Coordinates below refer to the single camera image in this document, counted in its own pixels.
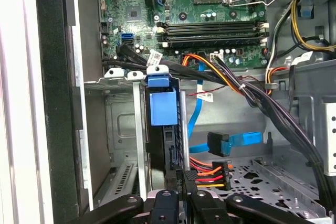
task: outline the orange wire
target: orange wire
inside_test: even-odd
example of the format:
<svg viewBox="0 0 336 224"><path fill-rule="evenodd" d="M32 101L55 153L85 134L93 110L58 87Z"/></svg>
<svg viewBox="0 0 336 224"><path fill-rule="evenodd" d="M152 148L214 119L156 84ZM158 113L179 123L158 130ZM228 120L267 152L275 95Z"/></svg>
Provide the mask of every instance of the orange wire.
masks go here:
<svg viewBox="0 0 336 224"><path fill-rule="evenodd" d="M193 158L193 157L189 157L192 161L194 161L194 162L196 162L196 163L199 163L200 165L204 165L204 166L210 166L210 167L212 167L212 164L208 164L208 163L203 163L203 162L201 162L201 161L199 161L199 160L197 160L197 159L195 159L195 158ZM228 165L228 167L230 168L230 169L232 169L233 168L233 165Z"/></svg>
<svg viewBox="0 0 336 224"><path fill-rule="evenodd" d="M182 65L186 65L189 57L192 57L192 58L195 58L199 61L202 61L203 63L205 63L209 68L211 68L216 74L218 74L222 80L224 80L226 82L226 84L234 91L238 92L239 94L242 94L238 89L236 89L234 86L232 86L232 84L228 81L228 79L225 77L225 75L223 75L216 67L214 67L209 61L207 61L206 59L202 58L201 56L198 56L198 55L187 55L183 62L182 62Z"/></svg>
<svg viewBox="0 0 336 224"><path fill-rule="evenodd" d="M285 67L278 67L278 68L273 68L272 70L270 70L270 71L268 72L268 78L267 78L268 83L271 83L271 76L272 76L272 74L274 74L274 73L277 72L277 71L287 70L287 69L288 69L288 68L285 68ZM267 94L268 94L268 95L272 94L272 90L268 90L268 91L267 91Z"/></svg>
<svg viewBox="0 0 336 224"><path fill-rule="evenodd" d="M214 170L211 170L210 172L206 172L206 173L197 173L197 175L198 175L198 176L212 175L212 174L214 174L215 172L219 171L220 169L222 169L221 166L217 167L217 168L214 169Z"/></svg>
<svg viewBox="0 0 336 224"><path fill-rule="evenodd" d="M210 167L212 167L212 164L203 163L203 162L198 161L197 159L195 159L195 158L193 158L193 157L190 157L190 159L191 159L192 161L195 161L196 163L199 163L200 165L204 165L204 166L210 166Z"/></svg>

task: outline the sata port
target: sata port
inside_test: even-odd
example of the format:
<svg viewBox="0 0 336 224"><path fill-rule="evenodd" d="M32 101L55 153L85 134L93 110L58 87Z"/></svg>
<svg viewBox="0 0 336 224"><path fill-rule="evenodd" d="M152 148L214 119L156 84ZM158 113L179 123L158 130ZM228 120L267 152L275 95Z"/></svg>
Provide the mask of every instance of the sata port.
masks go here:
<svg viewBox="0 0 336 224"><path fill-rule="evenodd" d="M124 33L124 34L121 34L121 40L127 40L127 39L134 39L134 34L131 34L131 33Z"/></svg>

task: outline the blue plastic latch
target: blue plastic latch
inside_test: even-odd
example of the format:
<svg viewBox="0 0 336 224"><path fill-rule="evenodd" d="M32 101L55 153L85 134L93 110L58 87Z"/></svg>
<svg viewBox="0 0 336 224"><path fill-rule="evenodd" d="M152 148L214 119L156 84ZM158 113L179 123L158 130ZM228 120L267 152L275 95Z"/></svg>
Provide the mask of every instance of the blue plastic latch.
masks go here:
<svg viewBox="0 0 336 224"><path fill-rule="evenodd" d="M151 124L153 126L177 124L176 92L150 94Z"/></svg>
<svg viewBox="0 0 336 224"><path fill-rule="evenodd" d="M169 87L169 76L148 76L148 87L159 88L159 87Z"/></svg>

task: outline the screw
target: screw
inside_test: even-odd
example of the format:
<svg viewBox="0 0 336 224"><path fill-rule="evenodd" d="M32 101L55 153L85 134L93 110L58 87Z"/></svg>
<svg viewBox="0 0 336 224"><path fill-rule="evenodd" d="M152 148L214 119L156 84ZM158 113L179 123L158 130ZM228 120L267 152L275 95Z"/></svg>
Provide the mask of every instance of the screw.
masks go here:
<svg viewBox="0 0 336 224"><path fill-rule="evenodd" d="M128 203L134 203L134 202L137 202L137 201L138 201L138 200L135 199L134 197L130 197L130 198L127 200Z"/></svg>
<svg viewBox="0 0 336 224"><path fill-rule="evenodd" d="M239 197L239 196L235 196L235 197L233 197L233 200L234 200L235 202L242 202L242 201L243 201L243 199L242 199L241 197Z"/></svg>
<svg viewBox="0 0 336 224"><path fill-rule="evenodd" d="M228 0L222 0L223 4L227 4Z"/></svg>
<svg viewBox="0 0 336 224"><path fill-rule="evenodd" d="M204 193L203 191L198 191L198 192L197 192L197 195L203 197L203 196L205 196L205 193Z"/></svg>

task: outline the cable bundle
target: cable bundle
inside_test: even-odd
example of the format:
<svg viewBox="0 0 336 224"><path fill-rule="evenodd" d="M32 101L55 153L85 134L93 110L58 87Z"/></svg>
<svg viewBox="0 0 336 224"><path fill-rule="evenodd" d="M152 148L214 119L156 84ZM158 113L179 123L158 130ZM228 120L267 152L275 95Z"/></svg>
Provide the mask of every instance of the cable bundle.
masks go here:
<svg viewBox="0 0 336 224"><path fill-rule="evenodd" d="M141 62L142 60L134 60L135 58L136 57L132 58L132 63L105 60L104 64L108 66L121 66L128 69L140 70L145 72L146 66L143 64L143 62ZM235 92L244 95L250 106L260 108L263 114L268 116L272 120L278 131L306 157L309 165L313 169L317 181L320 202L327 211L332 210L333 207L336 205L336 190L333 180L332 178L324 175L323 160L320 154L318 153L312 142L309 140L304 130L295 121L295 119L278 102L268 96L263 90L259 89L258 87L252 85L247 81L239 80L218 57L216 57L215 60L220 69L201 56L189 54L185 57L184 62L188 61L188 58L194 58L203 62L208 66L209 69L211 69L214 74L209 72L192 70L185 66L164 59L161 60L160 64L167 65L170 69L170 73L178 78L207 80L222 85L228 85ZM266 75L266 81L268 80L268 78L270 78L270 75ZM215 181L220 181L222 179L222 177L219 177L222 174L216 174L214 170L211 170L208 164L200 164L199 162L191 158L191 165L202 172L211 173L211 180L204 181L202 179L197 182L202 183L202 185L200 186L204 187L204 184L206 184L206 187L222 186L222 184L214 184Z"/></svg>

